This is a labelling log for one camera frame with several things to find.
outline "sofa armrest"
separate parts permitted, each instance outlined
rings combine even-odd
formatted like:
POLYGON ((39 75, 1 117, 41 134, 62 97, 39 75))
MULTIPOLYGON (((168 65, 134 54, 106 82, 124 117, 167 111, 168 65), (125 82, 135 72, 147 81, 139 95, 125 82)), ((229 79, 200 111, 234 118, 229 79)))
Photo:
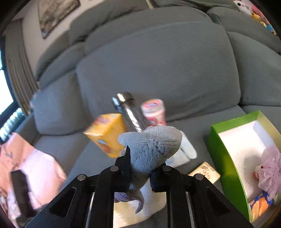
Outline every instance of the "sofa armrest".
POLYGON ((41 134, 37 131, 33 113, 26 117, 26 119, 15 130, 15 133, 18 133, 31 145, 34 145, 39 140, 41 134))

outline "sofa cushion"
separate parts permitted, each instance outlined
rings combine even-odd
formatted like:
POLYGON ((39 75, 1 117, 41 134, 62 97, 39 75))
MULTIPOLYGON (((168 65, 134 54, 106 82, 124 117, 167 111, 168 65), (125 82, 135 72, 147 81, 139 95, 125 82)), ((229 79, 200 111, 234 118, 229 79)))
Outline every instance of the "sofa cushion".
POLYGON ((53 156, 68 175, 88 142, 82 132, 62 136, 43 135, 35 148, 53 156))
POLYGON ((166 6, 189 6, 206 12, 216 6, 227 7, 238 10, 233 0, 154 0, 160 7, 166 6))
POLYGON ((97 27, 123 15, 149 9, 146 0, 105 0, 70 24, 70 44, 85 40, 97 27))
POLYGON ((281 53, 279 38, 251 16, 225 7, 214 7, 207 14, 215 23, 223 25, 227 32, 238 32, 281 53))
POLYGON ((70 134, 89 125, 75 71, 39 92, 33 105, 36 127, 41 134, 70 134))
POLYGON ((93 31, 85 41, 85 52, 89 54, 114 39, 144 28, 174 22, 204 20, 211 21, 205 13, 198 9, 180 6, 131 13, 110 21, 93 31))
POLYGON ((84 56, 84 42, 77 43, 66 49, 46 68, 39 79, 40 88, 44 89, 65 73, 74 70, 75 65, 84 56))
POLYGON ((111 98, 132 93, 139 105, 159 98, 167 120, 238 104, 239 77, 227 34, 211 21, 177 22, 111 41, 76 68, 87 112, 115 112, 111 98))
POLYGON ((30 145, 34 145, 39 140, 41 134, 36 128, 34 113, 31 113, 25 118, 25 120, 15 130, 15 133, 18 133, 30 145))
POLYGON ((44 70, 48 67, 48 65, 59 56, 65 49, 69 47, 69 34, 68 30, 64 32, 61 36, 59 36, 41 55, 37 62, 36 70, 35 70, 35 79, 39 81, 44 70))
MULTIPOLYGON (((245 115, 245 112, 236 105, 224 111, 193 117, 186 120, 169 122, 168 125, 185 133, 198 155, 197 158, 190 160, 190 162, 178 167, 177 169, 183 174, 189 174, 205 161, 215 168, 206 146, 211 125, 243 115, 245 115)), ((215 186, 221 190, 219 181, 215 184, 215 186)))
POLYGON ((281 107, 278 106, 261 106, 261 105, 245 105, 242 109, 246 113, 254 111, 261 111, 275 126, 275 128, 281 132, 281 107))
POLYGON ((114 165, 115 161, 116 158, 110 158, 94 142, 89 141, 75 162, 62 189, 79 174, 86 174, 88 177, 100 174, 105 168, 114 165))
POLYGON ((281 56, 239 33, 228 33, 241 87, 241 104, 281 106, 281 56))

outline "yellow box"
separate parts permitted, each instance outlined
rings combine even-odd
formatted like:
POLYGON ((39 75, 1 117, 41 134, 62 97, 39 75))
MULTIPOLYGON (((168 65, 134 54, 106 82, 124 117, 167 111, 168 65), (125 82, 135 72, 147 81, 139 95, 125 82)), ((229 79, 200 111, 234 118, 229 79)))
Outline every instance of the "yellow box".
POLYGON ((100 115, 85 131, 84 134, 97 144, 109 157, 119 157, 124 146, 118 143, 118 136, 126 132, 122 115, 110 113, 100 115))

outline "window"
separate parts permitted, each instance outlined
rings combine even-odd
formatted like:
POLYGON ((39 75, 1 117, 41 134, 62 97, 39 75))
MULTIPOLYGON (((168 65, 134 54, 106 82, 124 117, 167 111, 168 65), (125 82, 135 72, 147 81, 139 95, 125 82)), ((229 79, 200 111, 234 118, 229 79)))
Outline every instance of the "window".
POLYGON ((19 108, 10 86, 6 62, 5 39, 0 38, 0 144, 9 139, 9 135, 16 130, 24 120, 24 114, 19 108))

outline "stuffed animal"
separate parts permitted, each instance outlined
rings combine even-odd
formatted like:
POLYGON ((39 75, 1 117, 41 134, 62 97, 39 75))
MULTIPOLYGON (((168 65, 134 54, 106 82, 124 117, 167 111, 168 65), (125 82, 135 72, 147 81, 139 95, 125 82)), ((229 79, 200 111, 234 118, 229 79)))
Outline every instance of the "stuffed animal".
POLYGON ((261 22, 262 19, 259 15, 255 14, 255 13, 252 13, 252 18, 254 18, 255 20, 257 20, 258 22, 261 22))
POLYGON ((180 148, 182 133, 171 126, 148 127, 143 132, 126 132, 118 142, 131 150, 131 185, 127 193, 115 193, 114 202, 138 200, 135 211, 141 211, 144 198, 140 189, 147 182, 152 170, 162 165, 180 148))
POLYGON ((252 11, 251 11, 250 7, 247 6, 245 3, 243 3, 239 0, 234 0, 233 2, 238 6, 239 11, 252 16, 252 11))
POLYGON ((277 35, 271 24, 266 24, 266 27, 274 34, 277 35))
POLYGON ((252 12, 253 12, 254 14, 260 16, 260 18, 261 18, 262 20, 264 20, 264 22, 265 22, 266 24, 269 24, 269 21, 266 19, 266 17, 264 16, 264 14, 263 14, 256 6, 252 5, 252 9, 251 9, 251 10, 252 10, 252 12))

